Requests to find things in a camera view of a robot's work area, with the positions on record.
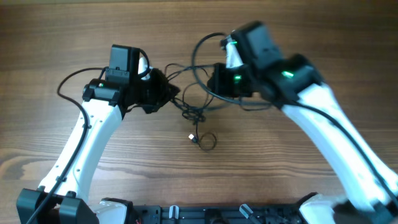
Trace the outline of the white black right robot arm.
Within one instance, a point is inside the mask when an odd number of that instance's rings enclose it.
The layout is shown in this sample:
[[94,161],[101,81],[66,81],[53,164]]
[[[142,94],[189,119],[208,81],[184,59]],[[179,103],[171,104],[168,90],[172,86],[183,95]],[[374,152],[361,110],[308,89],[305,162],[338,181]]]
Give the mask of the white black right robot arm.
[[253,93],[275,106],[312,140],[345,195],[309,195],[299,206],[308,223],[389,223],[397,218],[397,174],[374,153],[338,104],[330,86],[303,55],[285,58],[266,26],[250,22],[222,34],[226,62],[208,80],[215,97],[248,105]]

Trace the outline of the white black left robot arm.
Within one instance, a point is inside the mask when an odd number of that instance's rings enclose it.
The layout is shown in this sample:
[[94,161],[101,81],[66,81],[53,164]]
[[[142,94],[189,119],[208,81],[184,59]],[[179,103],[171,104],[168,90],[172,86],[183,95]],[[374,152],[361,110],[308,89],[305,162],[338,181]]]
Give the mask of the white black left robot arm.
[[22,189],[16,207],[21,223],[141,223],[128,200],[104,198],[88,205],[91,181],[105,146],[126,113],[141,108],[157,112],[179,88],[151,67],[140,48],[112,45],[109,65],[85,85],[82,103],[64,94],[80,114],[50,172],[35,190]]

